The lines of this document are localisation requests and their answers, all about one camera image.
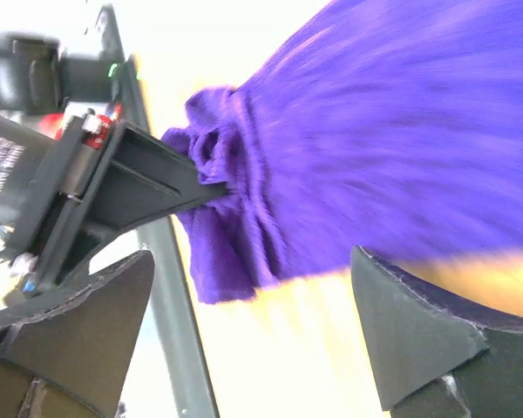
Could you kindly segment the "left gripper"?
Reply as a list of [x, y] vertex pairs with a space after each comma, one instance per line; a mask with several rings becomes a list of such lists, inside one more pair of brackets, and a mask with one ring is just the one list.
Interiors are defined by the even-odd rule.
[[226, 192], [126, 121], [87, 114], [63, 133], [54, 139], [0, 116], [0, 259], [39, 254], [38, 292], [71, 281], [124, 233]]

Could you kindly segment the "purple towel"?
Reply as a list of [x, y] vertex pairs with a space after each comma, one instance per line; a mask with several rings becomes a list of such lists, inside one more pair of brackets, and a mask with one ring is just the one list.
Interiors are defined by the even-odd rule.
[[227, 193], [180, 214], [200, 301], [346, 267], [523, 253], [523, 1], [334, 1], [163, 141]]

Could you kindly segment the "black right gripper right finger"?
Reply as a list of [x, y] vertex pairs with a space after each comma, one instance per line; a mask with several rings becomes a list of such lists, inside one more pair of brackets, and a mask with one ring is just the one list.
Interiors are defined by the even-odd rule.
[[523, 417], [523, 317], [437, 287], [361, 247], [353, 293], [393, 417]]

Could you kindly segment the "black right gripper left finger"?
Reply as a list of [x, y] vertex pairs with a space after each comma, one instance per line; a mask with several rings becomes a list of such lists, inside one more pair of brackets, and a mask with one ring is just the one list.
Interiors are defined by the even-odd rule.
[[0, 417], [113, 417], [149, 300], [138, 251], [0, 311]]

